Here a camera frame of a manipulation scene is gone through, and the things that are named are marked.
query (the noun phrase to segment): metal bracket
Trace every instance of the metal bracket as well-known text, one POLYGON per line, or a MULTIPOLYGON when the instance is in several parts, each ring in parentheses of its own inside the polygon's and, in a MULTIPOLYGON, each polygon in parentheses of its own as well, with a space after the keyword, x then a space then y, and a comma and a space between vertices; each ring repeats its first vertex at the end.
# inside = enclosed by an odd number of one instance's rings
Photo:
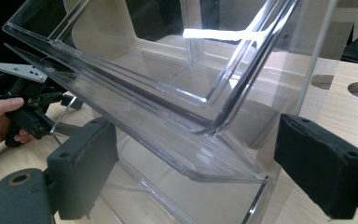
POLYGON ((48 78, 43 72, 29 64, 0 63, 0 72, 43 83, 48 78))

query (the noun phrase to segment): wooden table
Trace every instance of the wooden table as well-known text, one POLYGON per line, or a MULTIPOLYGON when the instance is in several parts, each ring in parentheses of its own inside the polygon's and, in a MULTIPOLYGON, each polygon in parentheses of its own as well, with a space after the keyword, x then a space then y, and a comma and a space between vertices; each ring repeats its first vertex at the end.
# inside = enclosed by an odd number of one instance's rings
MULTIPOLYGON (((309 89, 305 103, 318 102, 320 105, 318 111, 310 112, 310 107, 304 105, 300 115, 316 121, 358 147, 358 97, 348 91, 348 86, 356 82, 358 82, 358 64, 340 63, 330 90, 316 87, 309 89)), ((63 110, 63 106, 53 105, 48 111, 48 116, 57 119, 63 110)), ((98 116, 88 107, 84 107, 82 113, 76 111, 69 113, 71 115, 66 118, 79 126, 98 116)), ((0 144, 0 179, 20 169, 31 167, 45 169, 46 157, 57 146, 58 144, 51 137, 34 140, 19 148, 6 148, 4 144, 0 144)), ((275 209, 271 214, 279 215, 269 217, 269 214, 266 214, 265 223, 358 223, 358 212, 354 220, 330 220, 285 172, 281 174, 270 205, 273 208, 268 209, 275 209)))

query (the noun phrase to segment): light wood surface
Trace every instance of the light wood surface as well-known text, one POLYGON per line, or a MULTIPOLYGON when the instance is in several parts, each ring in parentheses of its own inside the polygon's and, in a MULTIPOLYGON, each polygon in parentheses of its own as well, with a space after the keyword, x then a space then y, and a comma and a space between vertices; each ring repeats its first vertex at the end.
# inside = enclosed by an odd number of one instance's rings
MULTIPOLYGON (((340 63, 335 72, 335 78, 330 90, 310 88, 311 100, 319 101, 318 111, 311 113, 310 107, 305 105, 300 115, 309 117, 324 126, 329 131, 346 139, 358 147, 358 97, 348 92, 348 86, 358 82, 358 64, 340 63)), ((63 112, 64 107, 53 105, 48 116, 57 119, 63 112)), ((70 116, 65 116, 70 123, 78 126, 98 116, 89 107, 82 111, 69 111, 70 116)), ((0 144, 0 179, 5 175, 24 168, 45 169, 46 157, 57 148, 58 144, 51 137, 44 137, 41 140, 34 140, 19 148, 6 148, 0 144)), ((282 172, 277 189, 272 195, 271 203, 278 217, 265 215, 265 223, 358 223, 358 212, 354 220, 330 220, 322 210, 314 204, 309 197, 293 183, 285 172, 282 172)), ((104 211, 103 202, 97 202, 97 208, 106 216, 115 219, 110 211, 104 211)), ((86 218, 78 222, 58 221, 58 223, 109 223, 105 219, 98 220, 86 218)))

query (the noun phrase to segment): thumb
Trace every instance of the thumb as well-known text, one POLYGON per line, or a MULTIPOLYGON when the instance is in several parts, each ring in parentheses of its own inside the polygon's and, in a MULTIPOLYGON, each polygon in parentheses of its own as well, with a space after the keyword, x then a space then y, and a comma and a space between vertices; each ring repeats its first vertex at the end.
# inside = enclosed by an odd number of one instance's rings
POLYGON ((6 112, 17 110, 24 105, 24 100, 20 97, 0 100, 0 117, 6 112))

